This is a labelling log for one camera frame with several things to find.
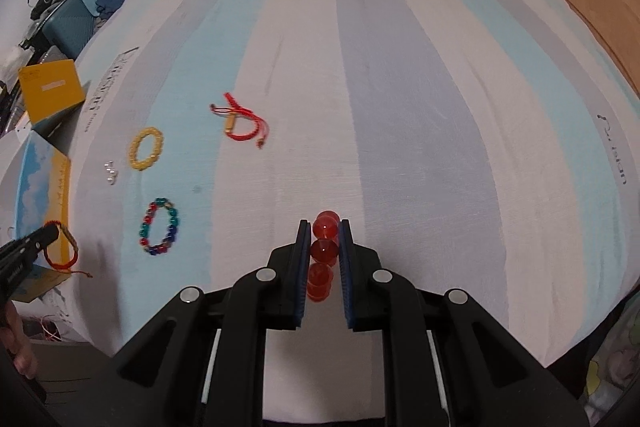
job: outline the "metal rivet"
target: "metal rivet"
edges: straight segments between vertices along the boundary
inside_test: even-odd
[[[276,278],[276,270],[273,270],[271,268],[260,268],[255,273],[255,278],[258,281],[262,281],[262,282],[273,281]]]
[[[185,288],[180,292],[180,300],[182,302],[188,303],[188,302],[197,301],[199,297],[200,297],[200,292],[198,291],[197,288],[194,288],[193,286],[189,286],[188,288]]]
[[[375,282],[389,282],[393,277],[388,270],[376,270],[373,272],[373,280]]]
[[[464,304],[468,299],[469,297],[466,292],[463,292],[462,290],[451,290],[449,292],[449,300],[453,302],[453,304]]]

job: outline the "bed sheet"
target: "bed sheet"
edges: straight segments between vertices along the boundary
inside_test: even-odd
[[[563,0],[127,0],[78,69],[70,226],[95,278],[60,295],[108,353],[325,208],[416,286],[466,289],[545,364],[640,276],[640,104]],[[225,91],[269,123],[262,150],[224,137],[209,104]],[[145,126],[164,149],[133,171]],[[180,228],[152,257],[138,229],[158,197]],[[268,334],[265,418],[383,414],[380,337],[346,330],[339,285],[300,331]]]

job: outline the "yellow beaded bracelet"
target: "yellow beaded bracelet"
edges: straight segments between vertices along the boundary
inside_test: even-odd
[[[148,158],[142,161],[138,161],[138,148],[140,143],[147,136],[153,135],[154,137],[154,149]],[[138,135],[132,140],[129,146],[129,165],[136,171],[143,171],[148,169],[151,165],[158,161],[160,153],[162,152],[162,133],[155,127],[145,127]]]

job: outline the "gray stripe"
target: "gray stripe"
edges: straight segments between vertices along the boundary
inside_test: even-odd
[[[506,251],[484,144],[404,0],[337,0],[367,246],[421,288],[459,286],[503,325]]]
[[[85,270],[98,277],[79,279],[79,306],[91,338],[107,353],[122,345],[117,309],[117,283],[122,202],[131,176],[140,176],[127,164],[132,132],[144,126],[175,58],[189,36],[200,26],[217,0],[182,0],[162,27],[135,59],[122,79],[113,103],[98,128],[78,181],[78,194],[91,194],[93,201],[79,198],[75,224],[85,250]],[[107,183],[104,163],[112,160],[119,171],[115,185]]]
[[[638,208],[640,183],[622,126],[598,86],[560,37],[523,0],[497,1],[531,35],[540,48],[551,58],[558,70],[571,82],[600,134],[600,139],[607,151],[612,174],[616,180],[623,211],[622,219],[628,261],[621,290],[629,289],[635,282],[634,274],[640,271],[640,256],[635,255],[640,247],[640,213]]]

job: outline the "red string bracelet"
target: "red string bracelet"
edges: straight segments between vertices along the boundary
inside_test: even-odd
[[[258,149],[262,149],[264,142],[267,140],[269,136],[269,125],[264,121],[263,118],[260,118],[253,111],[242,107],[236,99],[231,95],[230,92],[225,93],[226,101],[229,103],[231,107],[216,107],[214,103],[210,105],[211,112],[214,114],[218,114],[220,116],[226,115],[226,125],[225,125],[225,134],[231,139],[239,142],[245,140],[251,140],[252,138],[258,137],[256,141],[256,145]],[[234,133],[234,124],[236,123],[236,116],[242,116],[247,120],[253,120],[255,123],[255,128],[251,132],[246,134],[236,134]]]
[[[45,223],[45,227],[47,225],[52,225],[52,224],[53,225],[57,225],[59,227],[59,229],[61,230],[61,232],[65,235],[66,239],[71,244],[71,247],[74,249],[74,256],[71,259],[71,261],[69,261],[68,263],[64,263],[64,264],[54,263],[52,260],[50,260],[49,253],[47,253],[47,249],[43,248],[42,253],[44,254],[44,258],[47,260],[47,263],[49,263],[49,266],[52,267],[54,270],[59,271],[59,272],[84,273],[87,277],[92,279],[94,276],[91,275],[89,272],[84,272],[82,270],[71,270],[70,269],[74,264],[76,264],[78,262],[78,243],[76,243],[76,239],[74,238],[73,235],[71,235],[71,232],[69,232],[69,229],[65,225],[60,223],[60,221],[47,221]]]

